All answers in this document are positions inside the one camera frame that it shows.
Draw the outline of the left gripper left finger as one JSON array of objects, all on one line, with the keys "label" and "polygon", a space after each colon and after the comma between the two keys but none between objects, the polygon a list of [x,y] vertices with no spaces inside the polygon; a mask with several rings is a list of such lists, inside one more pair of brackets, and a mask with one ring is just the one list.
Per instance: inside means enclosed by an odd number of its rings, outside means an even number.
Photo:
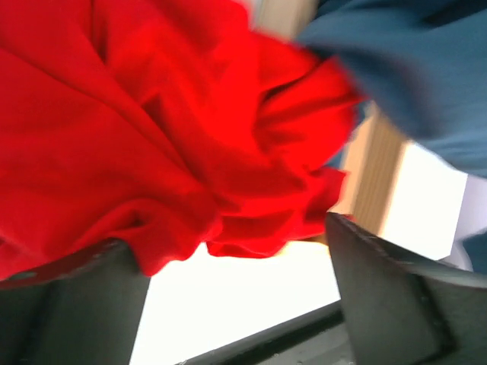
[{"label": "left gripper left finger", "polygon": [[150,279],[105,240],[1,282],[3,364],[128,364]]}]

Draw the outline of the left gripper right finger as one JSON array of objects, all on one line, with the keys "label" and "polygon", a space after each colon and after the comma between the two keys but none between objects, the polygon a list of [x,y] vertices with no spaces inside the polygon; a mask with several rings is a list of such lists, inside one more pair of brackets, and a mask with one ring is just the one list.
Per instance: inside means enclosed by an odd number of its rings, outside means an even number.
[{"label": "left gripper right finger", "polygon": [[486,277],[326,216],[326,239],[358,364],[486,363]]}]

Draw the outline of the red t shirt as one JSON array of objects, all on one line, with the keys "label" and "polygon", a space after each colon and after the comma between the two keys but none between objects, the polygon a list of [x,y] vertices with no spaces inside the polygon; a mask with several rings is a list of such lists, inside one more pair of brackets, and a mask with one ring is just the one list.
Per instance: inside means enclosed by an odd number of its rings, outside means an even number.
[{"label": "red t shirt", "polygon": [[233,1],[3,1],[1,276],[110,239],[150,276],[318,235],[360,101]]}]

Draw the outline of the blue t shirt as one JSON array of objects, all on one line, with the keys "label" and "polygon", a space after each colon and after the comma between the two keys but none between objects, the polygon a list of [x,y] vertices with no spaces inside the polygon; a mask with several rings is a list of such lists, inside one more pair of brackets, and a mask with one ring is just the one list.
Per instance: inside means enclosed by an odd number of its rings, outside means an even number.
[{"label": "blue t shirt", "polygon": [[298,42],[406,137],[382,235],[485,273],[486,3],[326,1]]}]

